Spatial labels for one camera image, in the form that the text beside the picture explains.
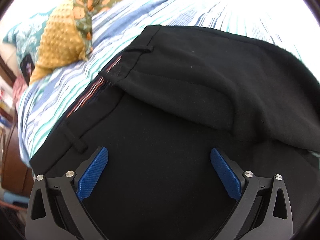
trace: teal floral pillow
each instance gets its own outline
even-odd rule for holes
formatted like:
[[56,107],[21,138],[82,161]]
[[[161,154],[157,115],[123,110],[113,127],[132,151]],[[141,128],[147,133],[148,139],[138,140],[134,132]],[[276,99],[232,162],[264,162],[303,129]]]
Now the teal floral pillow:
[[53,10],[54,8],[49,12],[33,15],[11,28],[4,37],[4,43],[12,44],[17,48],[18,65],[27,54],[31,55],[34,64],[37,62],[41,35]]

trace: pillow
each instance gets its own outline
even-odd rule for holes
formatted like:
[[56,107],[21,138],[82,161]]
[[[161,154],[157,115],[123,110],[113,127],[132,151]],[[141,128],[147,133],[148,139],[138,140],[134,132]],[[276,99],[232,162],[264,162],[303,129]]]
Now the pillow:
[[37,13],[29,19],[17,24],[9,30],[3,42],[12,44],[17,48],[17,63],[20,65],[23,58],[30,54],[35,63],[37,50],[40,46],[41,35],[44,32],[46,22],[53,9],[46,13]]

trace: black belt loop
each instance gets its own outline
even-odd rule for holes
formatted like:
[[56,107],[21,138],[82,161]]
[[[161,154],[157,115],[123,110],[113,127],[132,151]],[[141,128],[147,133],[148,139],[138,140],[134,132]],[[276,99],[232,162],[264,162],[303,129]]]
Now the black belt loop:
[[147,45],[128,46],[124,51],[141,51],[143,53],[151,53],[153,52],[153,46],[147,46]]
[[80,154],[82,154],[88,148],[88,146],[82,140],[80,140],[73,134],[73,132],[67,126],[67,122],[64,122],[62,124],[61,129],[69,142],[76,148],[76,150]]

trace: bed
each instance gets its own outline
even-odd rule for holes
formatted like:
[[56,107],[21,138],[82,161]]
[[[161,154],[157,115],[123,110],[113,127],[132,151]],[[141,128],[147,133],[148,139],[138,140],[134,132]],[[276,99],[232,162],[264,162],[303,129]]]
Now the bed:
[[319,44],[303,40],[310,29],[315,40],[320,37],[319,28],[315,28],[318,27],[316,20],[309,10],[305,11],[306,6],[302,10],[305,13],[303,22],[313,28],[308,27],[302,33],[296,30],[292,35],[292,28],[300,22],[293,24],[292,19],[283,22],[279,15],[271,15],[272,6],[267,6],[265,0],[252,1],[122,0],[110,10],[95,15],[92,18],[93,51],[88,61],[55,69],[30,85],[17,104],[23,162],[29,165],[50,132],[99,92],[102,86],[96,78],[99,71],[112,59],[117,59],[147,25],[202,26],[264,40],[291,52],[320,79],[317,59],[311,56],[319,49]]

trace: blue textured pad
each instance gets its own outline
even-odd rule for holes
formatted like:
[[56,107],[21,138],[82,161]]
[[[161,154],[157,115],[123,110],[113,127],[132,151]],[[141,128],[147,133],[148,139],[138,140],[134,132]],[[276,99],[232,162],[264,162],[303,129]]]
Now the blue textured pad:
[[238,201],[241,197],[241,183],[239,179],[216,148],[211,150],[210,159],[229,197]]
[[85,173],[79,179],[77,195],[82,202],[84,198],[90,196],[94,186],[97,184],[100,175],[108,163],[109,153],[107,148],[102,148],[94,158]]

